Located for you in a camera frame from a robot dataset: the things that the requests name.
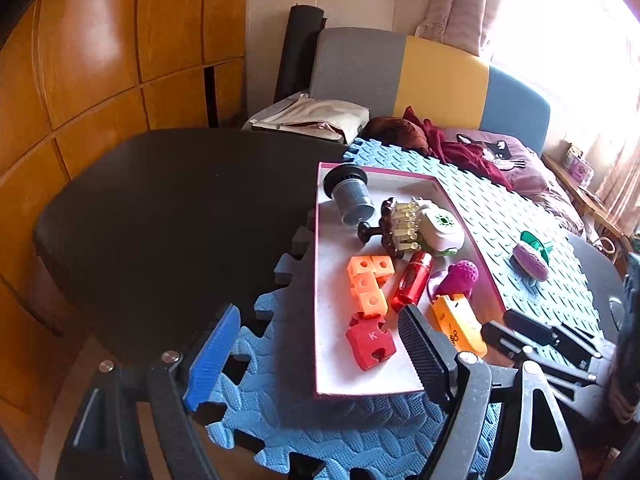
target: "red foam puzzle block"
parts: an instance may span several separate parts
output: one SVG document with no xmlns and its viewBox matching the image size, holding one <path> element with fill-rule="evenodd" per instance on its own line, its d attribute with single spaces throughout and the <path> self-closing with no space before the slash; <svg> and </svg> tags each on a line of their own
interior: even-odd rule
<svg viewBox="0 0 640 480">
<path fill-rule="evenodd" d="M 364 318 L 358 313 L 351 318 L 346 336 L 361 370 L 369 370 L 396 353 L 391 332 L 382 330 L 384 324 L 382 316 Z"/>
</svg>

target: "metal screw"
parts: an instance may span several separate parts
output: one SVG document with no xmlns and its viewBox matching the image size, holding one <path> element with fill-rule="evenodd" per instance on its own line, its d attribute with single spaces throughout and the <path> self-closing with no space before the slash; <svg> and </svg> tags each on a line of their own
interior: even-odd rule
<svg viewBox="0 0 640 480">
<path fill-rule="evenodd" d="M 478 362 L 478 356 L 473 352 L 460 352 L 458 357 L 468 365 L 474 365 Z"/>
<path fill-rule="evenodd" d="M 106 359 L 105 361 L 102 361 L 100 363 L 100 366 L 98 366 L 98 370 L 100 370 L 103 374 L 107 374 L 111 372 L 111 370 L 113 370 L 113 367 L 113 361 L 111 361 L 110 359 Z"/>
<path fill-rule="evenodd" d="M 529 372 L 530 374 L 539 374 L 542 371 L 542 368 L 540 368 L 540 365 L 534 361 L 524 361 L 523 364 L 523 368 L 525 369 L 526 372 Z"/>
<path fill-rule="evenodd" d="M 178 359 L 180 359 L 180 354 L 175 350 L 167 350 L 162 354 L 162 362 L 168 365 L 175 363 Z"/>
</svg>

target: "dark tabletop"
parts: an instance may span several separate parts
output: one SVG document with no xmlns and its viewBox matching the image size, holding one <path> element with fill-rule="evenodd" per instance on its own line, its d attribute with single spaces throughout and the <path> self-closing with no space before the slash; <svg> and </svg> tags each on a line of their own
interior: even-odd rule
<svg viewBox="0 0 640 480">
<path fill-rule="evenodd" d="M 224 302 L 253 304 L 314 206 L 318 162 L 344 147 L 295 134 L 158 130 L 71 181 L 34 230 L 62 293 L 125 364 L 182 349 Z"/>
</svg>

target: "black cat design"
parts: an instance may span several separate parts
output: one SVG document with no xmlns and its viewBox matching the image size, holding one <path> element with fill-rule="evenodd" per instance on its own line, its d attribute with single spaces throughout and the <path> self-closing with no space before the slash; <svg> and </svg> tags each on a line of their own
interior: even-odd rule
<svg viewBox="0 0 640 480">
<path fill-rule="evenodd" d="M 511 158 L 511 152 L 506 142 L 484 142 L 484 140 L 469 139 L 466 135 L 457 134 L 456 139 L 462 144 L 479 144 L 484 148 L 482 156 L 491 161 L 500 171 L 510 171 L 514 168 L 524 168 L 526 163 L 523 158 Z"/>
</svg>

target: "textured blue mat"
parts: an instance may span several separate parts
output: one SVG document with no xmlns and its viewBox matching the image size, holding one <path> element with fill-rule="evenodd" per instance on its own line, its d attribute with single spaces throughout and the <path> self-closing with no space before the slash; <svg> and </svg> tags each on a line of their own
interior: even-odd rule
<svg viewBox="0 0 640 480">
<path fill-rule="evenodd" d="M 551 215 L 486 179 L 435 159 L 375 141 L 356 142 L 346 160 L 432 174 L 441 181 L 484 254 L 507 306 L 543 320 L 562 319 L 597 330 L 586 279 Z M 524 229 L 554 241 L 552 277 L 546 283 L 531 282 L 510 261 L 511 248 Z M 294 251 L 302 253 L 312 239 L 311 232 L 300 229 Z M 289 285 L 258 298 L 257 311 L 273 312 L 263 337 L 242 327 L 232 354 L 249 356 L 250 362 L 238 386 L 220 375 L 209 400 L 225 403 L 227 410 L 221 422 L 207 427 L 209 436 L 226 448 L 234 446 L 234 429 L 262 439 L 265 448 L 255 460 L 280 472 L 289 471 L 289 453 L 295 451 L 326 463 L 318 478 L 348 479 L 355 467 L 368 469 L 377 479 L 418 474 L 444 421 L 439 407 L 424 394 L 313 399 L 313 254 L 311 247 L 300 261 L 289 254 L 280 259 L 276 282 Z M 489 407 L 474 462 L 477 472 L 486 469 L 498 412 L 498 406 Z"/>
</svg>

